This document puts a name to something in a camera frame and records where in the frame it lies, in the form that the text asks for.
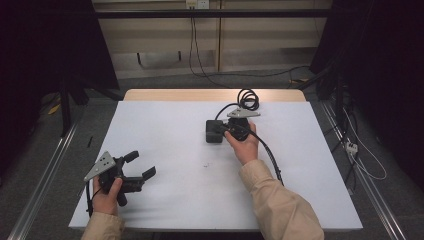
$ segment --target long sleeve shirt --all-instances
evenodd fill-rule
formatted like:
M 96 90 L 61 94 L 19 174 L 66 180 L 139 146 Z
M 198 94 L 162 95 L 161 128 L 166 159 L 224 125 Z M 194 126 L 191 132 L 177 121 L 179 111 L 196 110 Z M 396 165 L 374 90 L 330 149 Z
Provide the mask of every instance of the long sleeve shirt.
M 265 239 L 324 239 L 311 205 L 274 179 L 263 161 L 248 162 L 239 174 L 252 195 L 253 211 Z M 82 239 L 120 239 L 123 229 L 121 218 L 94 212 Z

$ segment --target metal bracket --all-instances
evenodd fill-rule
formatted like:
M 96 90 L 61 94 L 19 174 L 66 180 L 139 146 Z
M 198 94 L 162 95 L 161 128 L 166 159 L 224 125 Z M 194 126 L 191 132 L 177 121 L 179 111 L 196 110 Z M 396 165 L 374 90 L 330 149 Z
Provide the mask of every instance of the metal bracket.
M 244 108 L 237 108 L 236 110 L 227 114 L 227 117 L 232 118 L 247 118 L 247 117 L 257 117 L 260 116 L 260 113 L 250 111 Z
M 94 164 L 90 172 L 88 172 L 87 175 L 84 177 L 84 181 L 85 182 L 89 181 L 93 177 L 100 175 L 103 172 L 106 172 L 107 170 L 114 167 L 115 165 L 116 165 L 115 160 L 113 160 L 109 152 L 106 151 L 105 153 L 103 153 L 100 159 L 96 162 L 96 164 Z

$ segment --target white tabletop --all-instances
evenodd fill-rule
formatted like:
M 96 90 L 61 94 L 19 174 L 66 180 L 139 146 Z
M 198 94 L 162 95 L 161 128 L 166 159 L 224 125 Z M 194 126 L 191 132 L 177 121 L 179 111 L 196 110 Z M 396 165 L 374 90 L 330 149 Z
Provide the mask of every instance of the white tabletop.
M 156 166 L 157 174 L 139 193 L 126 194 L 119 209 L 127 228 L 148 231 L 257 230 L 251 196 L 241 167 L 224 139 L 205 141 L 206 120 L 227 102 L 120 102 L 99 156 L 120 157 L 138 150 L 140 157 L 124 166 L 127 177 Z M 225 118 L 228 109 L 221 115 Z M 362 228 L 357 212 L 308 102 L 266 102 L 251 118 L 258 135 L 272 150 L 286 187 L 314 208 L 324 230 Z M 273 171 L 265 149 L 259 157 Z M 69 224 L 85 228 L 85 194 Z

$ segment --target black horizontal bar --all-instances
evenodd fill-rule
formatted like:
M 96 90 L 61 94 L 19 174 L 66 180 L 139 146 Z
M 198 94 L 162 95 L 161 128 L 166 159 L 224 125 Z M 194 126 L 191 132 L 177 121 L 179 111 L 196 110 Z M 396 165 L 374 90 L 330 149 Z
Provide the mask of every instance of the black horizontal bar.
M 324 18 L 329 17 L 329 9 L 289 9 L 289 10 L 103 10 L 95 13 L 98 18 Z

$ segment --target person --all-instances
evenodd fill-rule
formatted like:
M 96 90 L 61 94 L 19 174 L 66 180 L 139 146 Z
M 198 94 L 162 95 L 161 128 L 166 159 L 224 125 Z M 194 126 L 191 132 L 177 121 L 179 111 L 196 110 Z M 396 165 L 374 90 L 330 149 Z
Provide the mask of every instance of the person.
M 256 132 L 252 122 L 250 129 Z M 258 159 L 259 141 L 253 135 L 240 142 L 227 131 L 225 138 L 242 164 L 239 175 L 253 198 L 253 209 L 265 239 L 324 239 L 324 232 L 311 205 L 300 195 L 274 179 L 269 168 Z M 109 192 L 100 191 L 93 198 L 94 213 L 82 239 L 120 239 L 124 228 L 117 214 L 116 196 L 122 179 L 115 179 Z M 100 189 L 93 181 L 94 192 Z

